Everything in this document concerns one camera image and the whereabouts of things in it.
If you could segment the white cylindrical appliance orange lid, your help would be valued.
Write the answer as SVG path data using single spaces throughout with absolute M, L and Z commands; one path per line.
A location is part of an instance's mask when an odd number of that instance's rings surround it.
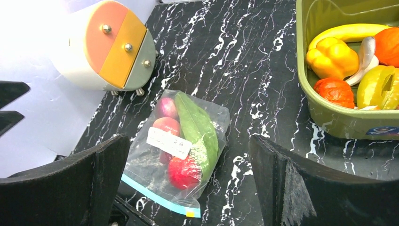
M 103 0 L 63 17 L 49 58 L 66 79 L 85 89 L 144 95 L 158 52 L 150 31 L 126 6 Z

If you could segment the small orange toy pumpkin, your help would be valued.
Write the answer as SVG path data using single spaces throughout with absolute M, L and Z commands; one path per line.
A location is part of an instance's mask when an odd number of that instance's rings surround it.
M 354 109 L 354 94 L 350 85 L 337 78 L 318 80 L 313 89 L 327 101 L 346 108 Z

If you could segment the olive green plastic bin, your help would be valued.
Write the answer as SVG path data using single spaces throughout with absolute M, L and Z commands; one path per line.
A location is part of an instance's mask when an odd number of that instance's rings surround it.
M 318 95 L 318 76 L 307 68 L 308 45 L 319 33 L 344 24 L 399 24 L 397 0 L 298 0 L 296 43 L 298 79 L 307 96 L 311 118 L 328 134 L 346 139 L 398 140 L 399 112 L 343 108 Z

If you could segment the red toy apple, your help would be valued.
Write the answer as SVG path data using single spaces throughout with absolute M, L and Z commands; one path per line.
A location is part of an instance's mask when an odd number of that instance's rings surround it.
M 184 160 L 173 157 L 168 165 L 168 177 L 175 188 L 184 190 L 200 183 L 202 170 L 190 156 Z

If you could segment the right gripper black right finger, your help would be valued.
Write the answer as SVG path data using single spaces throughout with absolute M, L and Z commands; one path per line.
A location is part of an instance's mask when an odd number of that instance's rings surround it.
M 396 226 L 399 182 L 351 175 L 253 135 L 249 152 L 266 226 Z

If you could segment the pink toy peach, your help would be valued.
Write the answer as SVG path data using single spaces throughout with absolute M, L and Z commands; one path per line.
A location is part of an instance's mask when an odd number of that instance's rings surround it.
M 177 120 L 171 117 L 162 117 L 155 120 L 152 125 L 155 128 L 161 129 L 165 132 L 170 132 L 175 136 L 180 136 L 180 124 Z

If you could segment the yellow green toy fruit slice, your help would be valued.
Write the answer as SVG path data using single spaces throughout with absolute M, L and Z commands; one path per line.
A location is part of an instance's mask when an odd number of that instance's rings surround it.
M 381 110 L 395 110 L 399 106 L 399 69 L 378 65 L 368 71 L 357 90 L 357 107 L 378 106 Z

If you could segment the green toy leaf vegetable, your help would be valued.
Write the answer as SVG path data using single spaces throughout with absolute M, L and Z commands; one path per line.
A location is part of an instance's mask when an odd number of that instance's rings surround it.
M 202 182 L 211 177 L 217 163 L 219 143 L 208 113 L 185 93 L 178 91 L 175 105 L 184 138 L 192 143 L 190 156 L 201 167 Z

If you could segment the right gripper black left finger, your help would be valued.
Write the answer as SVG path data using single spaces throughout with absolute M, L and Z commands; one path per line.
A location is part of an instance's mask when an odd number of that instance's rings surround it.
M 0 181 L 3 226 L 106 226 L 130 147 L 126 135 Z

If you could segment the purple toy onion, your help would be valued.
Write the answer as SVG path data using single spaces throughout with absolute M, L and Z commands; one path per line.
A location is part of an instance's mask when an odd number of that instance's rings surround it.
M 163 97 L 159 100 L 156 106 L 156 115 L 160 117 L 178 118 L 175 102 L 170 97 Z

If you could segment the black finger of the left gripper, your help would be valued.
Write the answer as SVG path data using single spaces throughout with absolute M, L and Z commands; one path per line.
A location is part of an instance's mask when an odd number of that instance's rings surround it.
M 21 81 L 0 82 L 0 107 L 3 108 L 30 90 L 30 87 Z
M 0 136 L 13 128 L 24 116 L 17 111 L 1 111 L 0 112 Z

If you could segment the white toy mushroom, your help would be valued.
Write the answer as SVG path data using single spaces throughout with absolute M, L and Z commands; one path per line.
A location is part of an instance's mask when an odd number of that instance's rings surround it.
M 375 55 L 375 50 L 376 41 L 374 36 L 365 37 L 358 52 L 359 69 L 355 74 L 346 80 L 350 86 L 360 83 L 368 71 L 379 65 L 379 60 Z

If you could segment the orange toy tangerine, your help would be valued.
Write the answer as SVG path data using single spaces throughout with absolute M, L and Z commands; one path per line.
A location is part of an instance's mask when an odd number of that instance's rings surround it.
M 399 67 L 399 28 L 391 27 L 374 36 L 375 55 L 380 64 Z

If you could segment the clear zip top bag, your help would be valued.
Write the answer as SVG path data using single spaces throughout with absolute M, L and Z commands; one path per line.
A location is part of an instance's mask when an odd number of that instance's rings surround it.
M 170 97 L 175 100 L 177 92 L 177 90 L 167 89 L 160 99 Z M 188 96 L 208 113 L 216 129 L 219 143 L 218 161 L 226 146 L 226 131 L 230 125 L 229 109 L 204 99 Z M 152 126 L 155 120 L 159 118 L 156 115 L 156 106 L 130 146 L 121 179 L 155 203 L 175 213 L 191 218 L 200 218 L 201 210 L 198 199 L 211 177 L 207 182 L 200 181 L 198 185 L 190 186 L 184 190 L 179 190 L 170 183 L 168 177 L 170 160 L 173 157 L 184 160 L 190 156 L 192 143 L 184 138 L 181 127 L 178 137 Z

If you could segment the yellow toy banana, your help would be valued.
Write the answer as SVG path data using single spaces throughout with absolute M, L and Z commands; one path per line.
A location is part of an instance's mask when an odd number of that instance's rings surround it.
M 308 50 L 316 48 L 316 45 L 324 38 L 334 37 L 344 42 L 360 42 L 367 36 L 375 36 L 382 30 L 391 28 L 382 24 L 345 24 L 327 29 L 318 34 L 308 45 Z

